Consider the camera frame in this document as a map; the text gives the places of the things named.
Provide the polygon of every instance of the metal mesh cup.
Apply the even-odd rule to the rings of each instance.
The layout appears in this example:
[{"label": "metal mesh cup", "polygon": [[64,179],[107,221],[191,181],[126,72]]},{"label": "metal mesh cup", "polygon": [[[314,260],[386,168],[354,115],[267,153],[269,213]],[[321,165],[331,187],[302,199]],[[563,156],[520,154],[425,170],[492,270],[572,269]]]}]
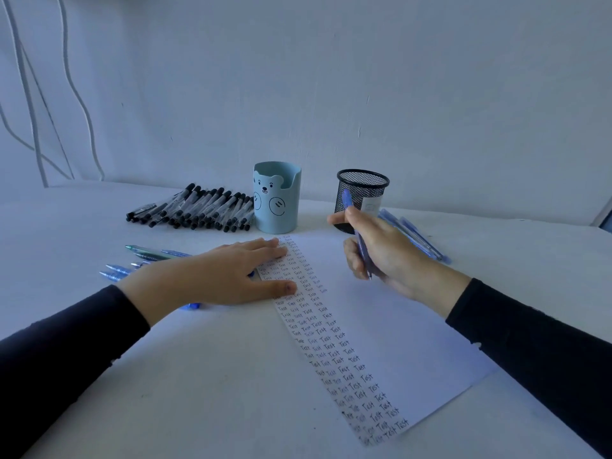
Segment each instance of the metal mesh cup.
[{"label": "metal mesh cup", "polygon": [[[336,195],[336,208],[334,212],[344,211],[342,203],[342,192],[345,188],[353,197],[353,204],[357,209],[361,209],[373,216],[378,215],[384,189],[389,185],[389,178],[372,171],[362,169],[344,169],[337,174],[338,193]],[[350,224],[336,224],[338,230],[348,234],[354,234],[355,230]]]}]

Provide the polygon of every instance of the forearm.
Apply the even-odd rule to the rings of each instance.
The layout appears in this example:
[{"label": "forearm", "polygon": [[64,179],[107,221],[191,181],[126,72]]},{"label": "forearm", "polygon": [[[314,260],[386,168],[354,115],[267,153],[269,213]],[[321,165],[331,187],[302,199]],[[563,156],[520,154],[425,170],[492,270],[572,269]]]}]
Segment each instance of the forearm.
[{"label": "forearm", "polygon": [[104,370],[149,331],[109,286],[0,341],[3,457],[20,457]]},{"label": "forearm", "polygon": [[612,345],[472,280],[447,323],[612,457]]}]

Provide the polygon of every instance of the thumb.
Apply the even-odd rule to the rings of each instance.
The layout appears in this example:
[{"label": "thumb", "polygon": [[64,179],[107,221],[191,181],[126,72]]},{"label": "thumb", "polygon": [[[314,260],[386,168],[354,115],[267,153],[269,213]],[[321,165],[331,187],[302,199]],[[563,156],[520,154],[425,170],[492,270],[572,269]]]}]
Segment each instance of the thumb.
[{"label": "thumb", "polygon": [[372,242],[381,233],[380,219],[361,212],[354,206],[349,206],[345,212],[346,220],[358,231],[366,243]]},{"label": "thumb", "polygon": [[297,285],[291,280],[249,281],[246,299],[247,301],[259,301],[280,298],[281,296],[293,295],[296,291]]}]

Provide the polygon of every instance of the cable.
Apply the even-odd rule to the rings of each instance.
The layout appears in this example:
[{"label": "cable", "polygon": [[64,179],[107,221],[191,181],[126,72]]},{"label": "cable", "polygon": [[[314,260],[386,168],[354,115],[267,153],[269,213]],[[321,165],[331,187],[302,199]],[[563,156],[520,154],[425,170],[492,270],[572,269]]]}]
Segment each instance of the cable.
[{"label": "cable", "polygon": [[94,138],[94,125],[91,122],[91,116],[89,115],[89,111],[81,95],[77,91],[77,88],[72,81],[72,75],[70,74],[70,66],[68,65],[68,21],[66,17],[66,7],[64,5],[64,0],[57,0],[57,4],[59,5],[59,12],[62,16],[62,50],[64,56],[64,71],[66,73],[66,79],[70,84],[70,88],[72,88],[73,93],[75,94],[76,99],[78,100],[81,108],[83,109],[83,113],[85,114],[85,119],[87,120],[87,126],[89,128],[89,143],[91,145],[91,155],[94,158],[94,162],[96,163],[96,167],[98,168],[98,172],[100,173],[100,180],[104,180],[104,171],[102,170],[102,166],[100,165],[100,161],[98,161],[98,154],[96,152],[96,140]]},{"label": "cable", "polygon": [[66,160],[66,164],[68,165],[68,170],[70,171],[70,176],[74,180],[75,175],[73,174],[72,168],[70,167],[70,161],[68,161],[68,156],[66,155],[66,151],[64,150],[64,145],[62,145],[62,141],[59,138],[59,134],[57,133],[57,128],[55,127],[55,122],[53,122],[53,117],[51,116],[51,113],[49,111],[49,106],[47,106],[47,101],[45,100],[45,96],[42,93],[42,89],[40,88],[40,84],[38,83],[38,79],[36,78],[36,74],[34,73],[34,68],[32,67],[32,63],[30,62],[30,58],[28,58],[26,49],[23,47],[23,44],[21,45],[21,48],[23,50],[23,57],[26,59],[27,66],[30,69],[30,73],[32,74],[32,77],[34,78],[34,83],[36,84],[36,88],[38,88],[38,90],[39,90],[40,98],[42,99],[42,104],[45,105],[45,109],[47,110],[47,115],[49,116],[49,120],[51,121],[51,125],[53,126],[53,131],[55,132],[55,136],[57,137],[57,142],[59,143],[59,147],[61,148],[62,153],[64,154],[64,159]]},{"label": "cable", "polygon": [[[0,118],[2,118],[2,122],[4,123],[4,127],[6,128],[7,132],[9,132],[11,137],[13,137],[15,140],[17,140],[19,143],[21,143],[26,148],[28,148],[28,149],[30,149],[30,150],[32,150],[34,152],[36,151],[36,148],[34,148],[32,145],[30,145],[29,143],[27,143],[24,140],[22,140],[19,137],[19,135],[15,134],[15,132],[13,132],[13,130],[11,129],[11,126],[9,125],[9,121],[7,121],[6,115],[4,114],[4,109],[2,108],[2,103],[0,103]],[[70,180],[70,177],[68,176],[68,174],[66,174],[62,169],[58,168],[57,165],[53,161],[51,161],[45,155],[41,155],[41,157],[42,157],[42,159],[44,159],[44,161],[48,162],[53,169],[55,169],[57,172],[62,174],[66,179]]]},{"label": "cable", "polygon": [[32,127],[32,137],[34,138],[34,152],[36,153],[36,163],[40,172],[40,179],[42,185],[45,188],[49,187],[47,182],[47,175],[45,174],[45,168],[42,165],[42,153],[40,151],[40,141],[38,134],[38,124],[36,123],[36,114],[34,112],[34,104],[32,102],[32,96],[30,95],[30,87],[27,84],[26,69],[23,64],[23,54],[21,50],[21,40],[19,39],[19,31],[17,29],[17,23],[15,22],[15,16],[11,9],[11,3],[9,0],[2,0],[4,5],[4,11],[6,16],[9,18],[9,24],[11,25],[11,35],[13,37],[13,46],[15,47],[15,56],[17,57],[17,68],[19,69],[19,75],[21,76],[21,85],[23,86],[23,93],[26,95],[27,110],[30,114],[30,123]]}]

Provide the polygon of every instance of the pile of black pens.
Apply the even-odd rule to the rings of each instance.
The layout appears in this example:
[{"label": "pile of black pens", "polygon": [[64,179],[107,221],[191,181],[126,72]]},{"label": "pile of black pens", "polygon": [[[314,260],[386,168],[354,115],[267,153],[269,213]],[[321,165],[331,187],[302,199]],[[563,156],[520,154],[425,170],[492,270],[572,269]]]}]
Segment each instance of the pile of black pens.
[{"label": "pile of black pens", "polygon": [[224,188],[203,190],[200,185],[189,184],[185,190],[167,200],[145,204],[126,215],[127,222],[140,222],[155,227],[160,224],[180,227],[223,230],[249,230],[255,211],[253,200],[244,193]]}]

